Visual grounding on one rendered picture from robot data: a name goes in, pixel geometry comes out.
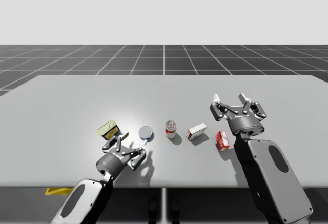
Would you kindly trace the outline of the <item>green and blue rectangular can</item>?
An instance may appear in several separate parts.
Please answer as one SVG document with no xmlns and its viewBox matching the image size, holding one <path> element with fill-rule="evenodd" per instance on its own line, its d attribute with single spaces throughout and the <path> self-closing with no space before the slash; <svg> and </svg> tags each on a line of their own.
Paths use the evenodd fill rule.
<svg viewBox="0 0 328 224">
<path fill-rule="evenodd" d="M 97 130 L 98 135 L 105 140 L 109 140 L 119 132 L 120 129 L 114 120 L 108 121 Z"/>
</svg>

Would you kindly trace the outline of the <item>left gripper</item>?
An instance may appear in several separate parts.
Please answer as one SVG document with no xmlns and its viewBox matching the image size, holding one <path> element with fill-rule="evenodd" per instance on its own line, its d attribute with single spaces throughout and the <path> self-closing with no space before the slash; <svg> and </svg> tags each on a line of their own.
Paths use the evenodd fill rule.
<svg viewBox="0 0 328 224">
<path fill-rule="evenodd" d="M 145 160 L 147 153 L 144 147 L 127 148 L 123 150 L 122 154 L 119 153 L 121 142 L 128 136 L 129 132 L 114 135 L 103 145 L 102 151 L 106 154 L 96 163 L 101 174 L 109 173 L 115 180 L 127 164 L 132 170 L 136 170 Z"/>
</svg>

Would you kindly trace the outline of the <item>red and white can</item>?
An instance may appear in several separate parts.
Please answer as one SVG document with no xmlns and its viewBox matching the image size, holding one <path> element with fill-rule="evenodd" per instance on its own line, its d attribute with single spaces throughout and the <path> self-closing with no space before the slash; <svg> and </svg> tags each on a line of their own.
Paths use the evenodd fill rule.
<svg viewBox="0 0 328 224">
<path fill-rule="evenodd" d="M 172 120 L 167 121 L 166 128 L 165 128 L 166 137 L 169 139 L 174 138 L 176 135 L 176 129 L 177 129 L 177 125 L 174 121 Z"/>
</svg>

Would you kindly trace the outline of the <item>blue flat can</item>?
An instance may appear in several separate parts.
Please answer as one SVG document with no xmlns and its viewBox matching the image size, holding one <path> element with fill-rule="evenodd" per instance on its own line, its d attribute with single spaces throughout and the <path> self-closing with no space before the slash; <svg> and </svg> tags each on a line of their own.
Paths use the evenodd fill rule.
<svg viewBox="0 0 328 224">
<path fill-rule="evenodd" d="M 153 130 L 149 126 L 143 126 L 139 129 L 139 137 L 143 140 L 149 140 L 153 137 Z"/>
</svg>

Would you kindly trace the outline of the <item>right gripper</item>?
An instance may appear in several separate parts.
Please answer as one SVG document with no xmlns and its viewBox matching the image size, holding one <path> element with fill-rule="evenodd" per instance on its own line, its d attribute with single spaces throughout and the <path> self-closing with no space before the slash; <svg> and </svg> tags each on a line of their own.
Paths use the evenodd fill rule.
<svg viewBox="0 0 328 224">
<path fill-rule="evenodd" d="M 264 132 L 264 126 L 260 120 L 267 117 L 264 109 L 259 102 L 254 102 L 247 98 L 243 93 L 238 96 L 239 100 L 243 104 L 242 113 L 248 114 L 249 110 L 252 110 L 255 115 L 235 115 L 237 110 L 233 109 L 220 101 L 218 94 L 214 94 L 213 101 L 210 105 L 210 111 L 216 121 L 223 119 L 227 112 L 232 112 L 233 115 L 227 115 L 228 125 L 233 135 L 238 133 L 246 133 L 248 136 L 256 136 Z"/>
</svg>

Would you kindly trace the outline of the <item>red and white carton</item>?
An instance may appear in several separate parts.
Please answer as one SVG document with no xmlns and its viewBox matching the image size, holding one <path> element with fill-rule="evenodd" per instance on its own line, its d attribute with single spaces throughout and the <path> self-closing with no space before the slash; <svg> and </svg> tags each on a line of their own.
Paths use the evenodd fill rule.
<svg viewBox="0 0 328 224">
<path fill-rule="evenodd" d="M 202 135 L 205 132 L 206 128 L 207 128 L 207 126 L 205 123 L 201 123 L 199 125 L 189 128 L 186 133 L 187 139 L 192 140 L 192 139 Z"/>
</svg>

